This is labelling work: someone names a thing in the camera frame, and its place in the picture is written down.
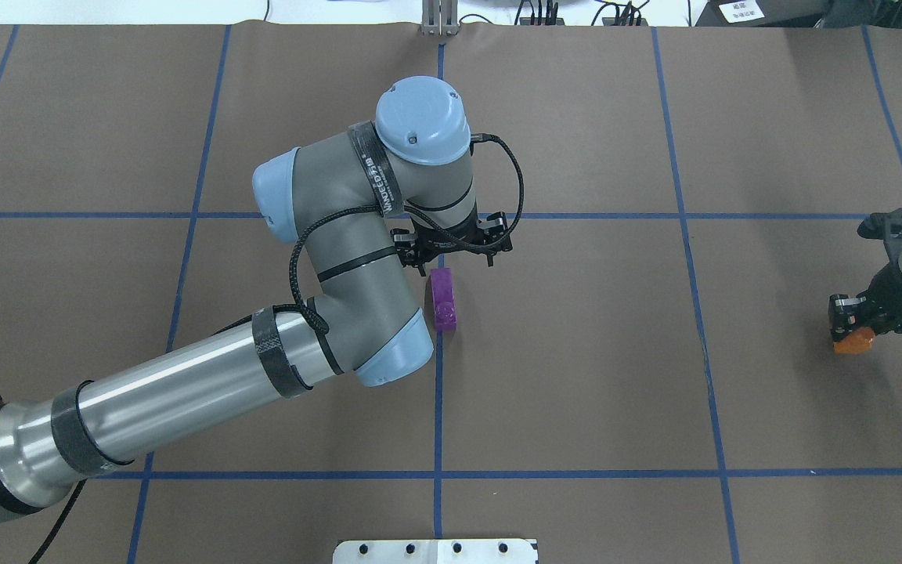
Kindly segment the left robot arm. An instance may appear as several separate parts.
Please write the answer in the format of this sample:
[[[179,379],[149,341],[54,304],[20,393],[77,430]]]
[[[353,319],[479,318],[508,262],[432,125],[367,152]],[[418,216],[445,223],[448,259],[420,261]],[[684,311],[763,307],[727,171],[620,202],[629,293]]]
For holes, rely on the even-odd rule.
[[[333,376],[373,388],[418,371],[434,346],[404,269],[512,248],[517,222],[478,214],[481,143],[503,140],[472,131],[454,86],[409,76],[381,94],[373,119],[260,164],[254,199],[290,246],[290,302],[53,399],[0,394],[0,522]]]

